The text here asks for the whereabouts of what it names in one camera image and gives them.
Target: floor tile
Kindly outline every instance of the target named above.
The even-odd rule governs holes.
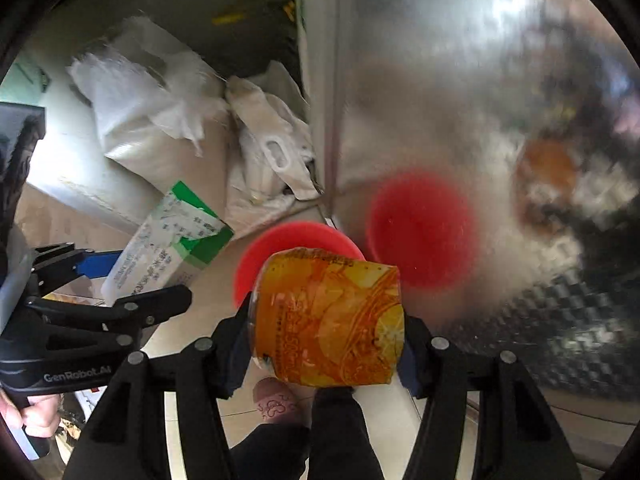
[[[175,400],[175,392],[164,393],[164,420],[178,420],[178,405]]]
[[[476,462],[477,440],[478,424],[467,416],[465,417],[465,431],[462,436],[462,447],[460,448],[456,480],[471,480],[474,463]]]
[[[178,422],[175,420],[166,421],[164,423],[164,430],[166,431],[166,448],[169,454],[171,480],[186,480],[187,473],[184,470],[184,462],[182,461],[182,447],[180,446]]]
[[[31,247],[73,242],[78,248],[113,251],[130,239],[29,185],[22,188],[15,223]]]
[[[354,396],[385,478],[402,478],[420,427],[411,395],[394,376],[391,384],[361,386]]]
[[[225,429],[229,447],[241,442],[260,423],[262,423],[262,417],[258,411],[223,416],[222,427]]]

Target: foot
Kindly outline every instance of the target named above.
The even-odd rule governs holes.
[[[275,377],[267,377],[254,387],[254,402],[266,424],[300,424],[303,416],[298,399],[289,387]]]

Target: metal panel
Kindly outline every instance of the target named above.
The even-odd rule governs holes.
[[[305,96],[310,108],[316,178],[323,190],[322,208],[331,216],[338,155],[338,131],[344,106],[343,75],[349,59],[353,0],[297,0],[298,43]]]
[[[455,286],[403,284],[409,313],[467,351],[513,349],[581,413],[608,399],[605,417],[637,422],[640,70],[613,28],[589,0],[354,0],[350,31],[336,224],[372,257],[380,185],[415,168],[448,180],[478,256]],[[566,196],[523,184],[541,140],[575,167]]]

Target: finger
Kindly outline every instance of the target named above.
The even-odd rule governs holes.
[[[57,396],[42,396],[33,406],[28,406],[22,410],[22,422],[25,426],[40,426],[46,428],[58,412]]]
[[[4,390],[0,390],[0,416],[4,418],[9,428],[19,430],[22,427],[22,416],[18,408],[6,396]]]
[[[56,429],[58,428],[59,424],[60,416],[56,415],[47,427],[43,428],[41,426],[27,426],[26,428],[24,428],[24,432],[31,436],[49,438],[56,433]]]

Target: orange jar label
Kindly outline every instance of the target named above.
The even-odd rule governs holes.
[[[307,386],[389,383],[404,344],[397,267],[319,249],[274,254],[254,291],[255,355]]]

